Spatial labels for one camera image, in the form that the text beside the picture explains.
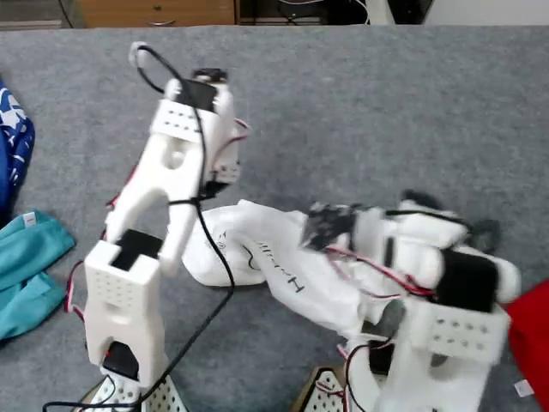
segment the red wire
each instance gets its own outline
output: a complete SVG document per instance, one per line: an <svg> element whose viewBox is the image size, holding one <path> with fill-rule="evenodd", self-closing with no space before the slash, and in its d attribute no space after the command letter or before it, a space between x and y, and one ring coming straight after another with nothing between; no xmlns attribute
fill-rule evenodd
<svg viewBox="0 0 549 412"><path fill-rule="evenodd" d="M345 271L343 271L343 269L336 262L334 262L329 257L327 258L328 258L329 264L332 266L332 268L334 268L334 270L338 274L340 274L340 276L345 277L347 280L351 280L351 276L345 273ZM374 294L373 292L370 292L369 290L366 290L364 288L360 288L359 290L361 293L367 296L370 296L371 298L374 298L374 299L390 299L390 298L397 298L401 296L400 294Z"/></svg>
<svg viewBox="0 0 549 412"><path fill-rule="evenodd" d="M355 258L359 262L362 262L364 264L368 264L369 266L371 266L375 270L377 270L377 271L381 272L383 275L387 276L393 282L398 283L400 286L402 286L404 289L406 289L411 294L417 294L417 295L420 295L420 296L429 296L429 295L434 295L435 294L430 289L421 288L421 287L414 286L414 285L411 285L409 283L404 282L402 279L399 279L399 277L396 274L394 274L390 270L387 270L387 268L376 264L375 262L373 262L368 257L361 257L361 256L357 255L356 253L353 253L352 251L345 251L343 249L340 249L340 248L334 247L334 246L328 246L326 248L326 251L332 251L332 252L335 252L335 253L340 253L343 256L352 257L352 258Z"/></svg>

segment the black cable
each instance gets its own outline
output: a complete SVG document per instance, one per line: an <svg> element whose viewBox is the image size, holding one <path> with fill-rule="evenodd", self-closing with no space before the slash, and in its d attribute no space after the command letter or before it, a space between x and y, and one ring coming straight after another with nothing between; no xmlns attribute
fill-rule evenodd
<svg viewBox="0 0 549 412"><path fill-rule="evenodd" d="M385 210L385 215L388 217L404 216L404 215L425 215L425 216L435 217L437 219L440 219L441 221L450 221L452 223L462 225L469 232L472 231L471 225L469 225L466 221L464 221L463 219L460 219L459 217L442 215L440 213L428 212L426 210Z"/></svg>
<svg viewBox="0 0 549 412"><path fill-rule="evenodd" d="M393 332L391 334L391 336L389 336L384 341L381 341L381 342L379 342L379 341L368 341L368 343L365 343L363 345L359 345L356 348L354 348L351 351L351 353L349 354L349 356L347 357L347 362L345 363L345 387L348 388L349 395L351 395L351 398L352 398L354 404L357 405L360 412L367 412L367 411L364 408L362 408L362 406L360 406L360 403L357 401L357 398L354 396L353 388L351 387L351 383L349 382L349 367L351 366L351 360L353 359L353 356L355 356L356 353L359 352L359 350L361 350L362 348L370 348L372 350L373 349L384 348L389 342L391 342L391 340L395 336L395 333L396 333L396 331Z"/></svg>
<svg viewBox="0 0 549 412"><path fill-rule="evenodd" d="M229 277L229 281L231 283L231 286L223 300L214 308L214 310L204 319L204 321L201 323L201 325L195 330L195 332L192 334L192 336L189 338L187 343L179 350L178 354L172 359L166 370L160 375L160 377L156 380L153 386L145 392L144 395L140 395L139 398L134 401L133 403L78 403L78 402L65 402L65 401L54 401L54 402L48 402L45 403L42 406L42 412L47 412L48 408L51 406L62 406L62 407L71 407L71 408L86 408L86 409L100 409L100 408L134 408L135 406L140 405L141 403L145 402L153 393L162 385L165 383L166 378L168 375L173 371L173 369L176 367L176 365L183 359L183 357L186 355L186 353L189 351L190 347L193 345L193 343L196 341L196 339L204 332L204 330L208 327L208 325L214 320L214 318L221 312L221 310L225 307L227 302L232 298L232 295L234 294L234 277L232 275L231 268L229 266L229 263L226 261L225 257L221 253L219 247L215 243L214 239L212 238L212 234L209 232L208 227L206 226L206 222L204 220L204 216L202 215L202 209L200 205L200 201L205 198L202 195L202 188L203 188L203 180L204 180L204 170L206 168L206 159L208 158L208 152L206 148L206 137L204 136L204 130L202 128L202 120L200 118L200 115L198 113L198 110L196 109L196 100L193 96L192 92L190 91L189 84L187 83L187 80L184 79L174 68L173 66L165 60L157 51L149 47L148 45L140 45L137 47L137 52L140 50L145 50L146 52L149 52L154 58L156 58L159 63L161 63L172 75L175 77L179 82L181 83L181 87L184 90L185 93L189 96L190 103L192 105L193 112L196 117L196 122L198 125L198 131L200 132L201 136L201 144L202 144L202 169L200 171L200 180L198 182L198 189L196 197L193 197L191 199L183 199L183 200L176 200L170 202L170 206L178 205L178 204L192 204L196 208L196 215L198 217L198 220L202 226L202 230L204 231L204 234L206 235L206 239L208 239L208 243L212 246L214 249L215 254L220 259L221 263L223 264L223 267L226 270L227 276ZM145 75L144 72L142 72L142 77L146 78L147 75ZM151 82L147 82L151 87L153 87L155 90L156 88Z"/></svg>
<svg viewBox="0 0 549 412"><path fill-rule="evenodd" d="M63 13L63 17L67 21L67 24L69 25L69 27L75 28L72 25L72 22L70 21L69 15L67 14L67 10L65 9L65 6L63 4L63 0L57 0L57 2L59 3L59 8L61 9L61 13Z"/></svg>
<svg viewBox="0 0 549 412"><path fill-rule="evenodd" d="M111 399L114 396L114 394L117 392L117 386L114 383L114 379L111 377L111 375L106 375L106 379L109 379L111 381L112 391L111 391L111 394L108 397L106 397L105 399L103 399L101 402L99 402L98 405L105 405L107 403L107 401L109 399ZM81 411L86 410L86 409L89 409L89 408L81 408L78 412L81 412Z"/></svg>

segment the perforated white plate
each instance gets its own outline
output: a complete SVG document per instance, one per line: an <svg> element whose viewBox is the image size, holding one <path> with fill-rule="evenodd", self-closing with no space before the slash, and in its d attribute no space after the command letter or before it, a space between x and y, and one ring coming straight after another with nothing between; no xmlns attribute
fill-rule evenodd
<svg viewBox="0 0 549 412"><path fill-rule="evenodd" d="M124 389L116 388L112 397L109 397L113 391L112 382L105 379L101 387L95 393L91 403L129 403L136 400L133 392L125 393ZM94 409L99 412L112 412L114 409L103 408ZM151 395L151 397L142 404L142 412L188 412L183 405L178 390L175 388L172 379L168 376L166 382Z"/></svg>
<svg viewBox="0 0 549 412"><path fill-rule="evenodd" d="M383 375L374 375L376 381L383 385L387 377ZM331 371L324 371L320 374L318 379L314 383L309 402L305 405L304 412L345 412L343 406L343 398L338 395L330 395L326 391L318 389L317 383L320 383L326 388L329 388L329 392L342 391L340 383L337 377Z"/></svg>

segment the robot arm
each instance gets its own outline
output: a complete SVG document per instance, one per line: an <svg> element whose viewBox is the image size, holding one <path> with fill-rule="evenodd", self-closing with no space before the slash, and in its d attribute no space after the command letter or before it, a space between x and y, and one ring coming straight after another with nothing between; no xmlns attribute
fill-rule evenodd
<svg viewBox="0 0 549 412"><path fill-rule="evenodd" d="M154 200L167 197L170 223L159 252L160 267L167 275L177 270L196 219L195 206L184 201L199 197L201 187L216 192L239 176L237 144L232 144L238 131L225 81L220 70L198 70L195 80L188 81L200 102L197 111L207 149L205 161L194 110L180 82L168 82L142 158L106 219L106 241L115 243Z"/></svg>
<svg viewBox="0 0 549 412"><path fill-rule="evenodd" d="M226 73L197 70L185 88L171 79L142 157L106 218L106 236L85 259L89 359L115 380L120 393L131 394L126 403L135 402L166 369L160 277L177 271L199 200L238 178L241 138ZM158 197L170 203L163 242L131 229Z"/></svg>

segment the white label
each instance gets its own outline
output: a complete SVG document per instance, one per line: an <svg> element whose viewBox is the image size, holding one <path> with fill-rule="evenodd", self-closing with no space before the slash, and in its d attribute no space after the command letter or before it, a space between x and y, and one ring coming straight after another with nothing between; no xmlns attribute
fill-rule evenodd
<svg viewBox="0 0 549 412"><path fill-rule="evenodd" d="M521 380L520 382L515 383L516 393L519 397L529 397L534 394L532 386L528 383L526 379Z"/></svg>
<svg viewBox="0 0 549 412"><path fill-rule="evenodd" d="M36 215L34 212L26 213L23 215L23 221L25 222L25 227L36 226Z"/></svg>

